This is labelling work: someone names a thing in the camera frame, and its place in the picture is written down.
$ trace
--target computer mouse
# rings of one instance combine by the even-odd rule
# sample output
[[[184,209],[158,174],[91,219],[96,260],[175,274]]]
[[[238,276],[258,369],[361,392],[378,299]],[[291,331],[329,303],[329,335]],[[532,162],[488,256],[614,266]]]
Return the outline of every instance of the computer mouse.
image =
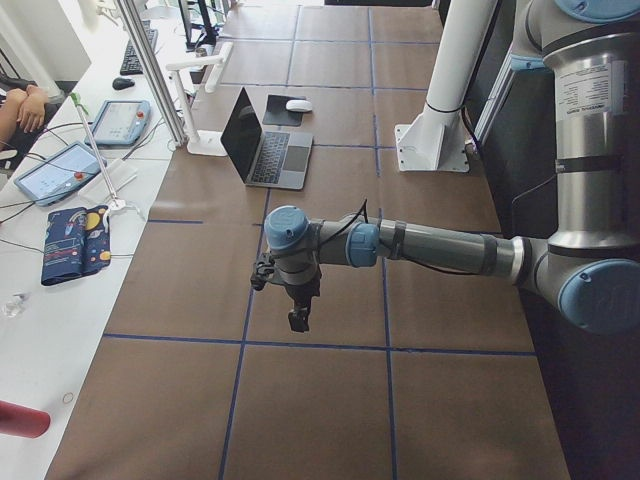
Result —
[[[285,108],[290,112],[307,113],[313,110],[313,105],[309,100],[289,100]]]
[[[133,87],[136,84],[132,79],[126,77],[117,77],[113,80],[111,86],[114,90],[124,90],[125,88]]]

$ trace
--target laptop trackpad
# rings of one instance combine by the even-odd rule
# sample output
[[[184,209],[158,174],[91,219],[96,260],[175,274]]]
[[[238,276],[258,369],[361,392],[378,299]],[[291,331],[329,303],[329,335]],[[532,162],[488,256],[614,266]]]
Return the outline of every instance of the laptop trackpad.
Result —
[[[284,159],[283,170],[293,172],[304,172],[307,168],[307,158],[309,149],[305,147],[293,147],[289,145],[287,148],[287,156]]]

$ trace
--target laptop keyboard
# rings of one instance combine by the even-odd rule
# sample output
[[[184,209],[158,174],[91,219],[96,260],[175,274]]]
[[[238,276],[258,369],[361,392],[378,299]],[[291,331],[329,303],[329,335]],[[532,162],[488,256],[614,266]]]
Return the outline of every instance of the laptop keyboard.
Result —
[[[252,182],[278,183],[288,143],[288,133],[269,132],[266,134],[262,150],[260,150],[260,157],[251,176]]]

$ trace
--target blue joint cap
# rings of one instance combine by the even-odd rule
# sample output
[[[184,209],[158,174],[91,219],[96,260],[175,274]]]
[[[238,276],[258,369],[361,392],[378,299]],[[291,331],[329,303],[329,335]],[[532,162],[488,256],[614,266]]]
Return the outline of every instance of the blue joint cap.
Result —
[[[580,269],[560,289],[558,307],[591,333],[618,333],[640,324],[640,264],[610,259]]]
[[[380,231],[370,223],[359,223],[351,229],[345,244],[347,261],[352,267],[373,267],[378,259]]]
[[[521,70],[538,70],[547,68],[541,57],[527,57],[524,55],[511,54],[511,70],[519,72]]]
[[[309,219],[298,207],[278,207],[264,221],[267,243],[274,250],[295,245],[306,233]]]
[[[567,15],[588,23],[611,23],[640,13],[640,0],[556,0]]]

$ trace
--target laptop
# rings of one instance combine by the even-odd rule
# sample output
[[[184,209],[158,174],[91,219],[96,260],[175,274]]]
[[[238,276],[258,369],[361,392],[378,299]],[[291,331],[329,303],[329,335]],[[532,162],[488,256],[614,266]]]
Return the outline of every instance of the laptop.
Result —
[[[313,135],[263,132],[244,88],[221,141],[246,185],[302,190]]]

